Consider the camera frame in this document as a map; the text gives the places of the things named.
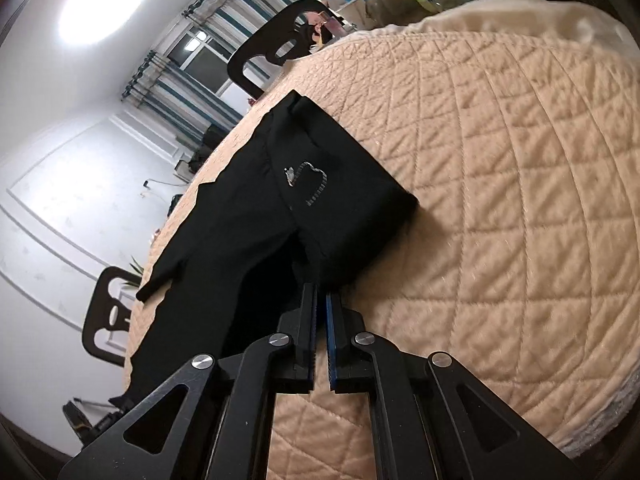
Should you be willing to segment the striped window curtains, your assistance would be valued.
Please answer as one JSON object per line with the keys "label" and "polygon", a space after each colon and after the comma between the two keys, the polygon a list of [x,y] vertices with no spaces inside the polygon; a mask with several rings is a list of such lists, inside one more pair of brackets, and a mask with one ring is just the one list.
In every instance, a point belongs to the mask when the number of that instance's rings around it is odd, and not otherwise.
{"label": "striped window curtains", "polygon": [[294,0],[193,0],[177,37],[149,51],[122,100],[193,148],[212,128],[225,136],[246,113],[248,94],[228,75],[232,54]]}

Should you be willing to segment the dark chair at left side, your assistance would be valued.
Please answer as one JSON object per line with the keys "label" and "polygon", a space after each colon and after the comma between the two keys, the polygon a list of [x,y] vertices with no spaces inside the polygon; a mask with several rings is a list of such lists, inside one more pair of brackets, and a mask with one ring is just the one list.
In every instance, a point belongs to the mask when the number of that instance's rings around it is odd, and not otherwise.
{"label": "dark chair at left side", "polygon": [[115,366],[124,367],[125,357],[104,350],[96,344],[96,334],[100,330],[107,332],[125,332],[130,326],[131,309],[126,307],[119,299],[110,293],[111,282],[122,280],[125,284],[138,288],[141,278],[125,269],[117,266],[105,268],[94,286],[89,307],[85,316],[85,322],[81,329],[81,343],[84,349],[100,361],[110,363]]}

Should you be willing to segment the black pants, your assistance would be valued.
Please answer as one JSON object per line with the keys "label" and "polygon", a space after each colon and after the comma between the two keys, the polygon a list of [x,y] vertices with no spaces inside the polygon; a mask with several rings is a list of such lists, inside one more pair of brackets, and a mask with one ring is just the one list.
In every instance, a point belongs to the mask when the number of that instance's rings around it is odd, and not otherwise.
{"label": "black pants", "polygon": [[307,283],[340,289],[382,255],[416,212],[406,191],[338,122],[289,93],[215,180],[138,291],[164,299],[131,359],[129,410],[206,353],[242,353],[272,334]]}

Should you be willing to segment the dark chair at far side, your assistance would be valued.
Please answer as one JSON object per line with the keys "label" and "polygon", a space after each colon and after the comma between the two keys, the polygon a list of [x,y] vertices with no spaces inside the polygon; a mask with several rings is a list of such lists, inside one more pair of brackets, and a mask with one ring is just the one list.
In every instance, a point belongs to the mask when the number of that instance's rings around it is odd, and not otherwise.
{"label": "dark chair at far side", "polygon": [[297,0],[278,12],[232,54],[227,72],[232,82],[254,100],[264,90],[244,75],[244,66],[262,56],[272,65],[282,67],[286,61],[311,54],[312,37],[333,40],[346,35],[346,21],[320,0]]}

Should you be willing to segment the cream blanket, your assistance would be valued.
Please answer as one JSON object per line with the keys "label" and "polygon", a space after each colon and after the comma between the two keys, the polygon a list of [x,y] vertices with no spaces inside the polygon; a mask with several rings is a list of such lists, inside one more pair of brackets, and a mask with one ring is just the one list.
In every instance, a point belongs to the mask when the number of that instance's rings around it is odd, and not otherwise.
{"label": "cream blanket", "polygon": [[637,61],[639,46],[629,28],[610,14],[580,2],[475,0],[424,18],[412,32],[494,32],[574,41]]}

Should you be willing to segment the beige quilted bed cover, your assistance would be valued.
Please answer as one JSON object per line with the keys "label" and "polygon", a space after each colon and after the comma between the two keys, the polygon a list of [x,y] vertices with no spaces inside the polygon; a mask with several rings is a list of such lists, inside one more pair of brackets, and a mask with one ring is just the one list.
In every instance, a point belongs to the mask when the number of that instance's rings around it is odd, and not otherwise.
{"label": "beige quilted bed cover", "polygon": [[418,206],[338,293],[401,350],[450,352],[570,457],[639,396],[639,60],[494,32],[360,32],[285,66],[204,162],[196,202],[289,93]]}

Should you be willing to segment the green houseplant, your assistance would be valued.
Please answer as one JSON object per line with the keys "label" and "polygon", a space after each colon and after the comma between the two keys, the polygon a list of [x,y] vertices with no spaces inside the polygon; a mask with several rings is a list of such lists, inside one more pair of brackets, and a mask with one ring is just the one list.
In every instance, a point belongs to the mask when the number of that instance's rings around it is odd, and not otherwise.
{"label": "green houseplant", "polygon": [[131,257],[124,272],[125,284],[129,287],[138,289],[141,285],[144,272],[142,264],[136,258]]}

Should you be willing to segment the dark chair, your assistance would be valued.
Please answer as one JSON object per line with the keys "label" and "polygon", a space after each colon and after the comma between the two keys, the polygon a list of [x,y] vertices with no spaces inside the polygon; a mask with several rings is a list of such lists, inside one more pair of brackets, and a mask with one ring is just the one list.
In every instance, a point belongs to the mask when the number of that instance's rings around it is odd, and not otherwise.
{"label": "dark chair", "polygon": [[111,282],[122,280],[125,284],[138,288],[141,278],[125,269],[117,266],[105,268],[94,286],[89,307],[85,316],[85,322],[81,329],[81,343],[84,349],[100,361],[110,363],[115,366],[124,367],[125,357],[104,350],[96,344],[96,334],[100,330],[107,332],[125,332],[130,326],[131,309],[126,307],[119,299],[110,293]]}
{"label": "dark chair", "polygon": [[244,75],[244,66],[262,56],[272,65],[282,67],[286,61],[311,54],[312,37],[333,40],[346,35],[346,21],[320,0],[297,0],[278,12],[232,54],[227,72],[232,82],[254,100],[264,90]]}

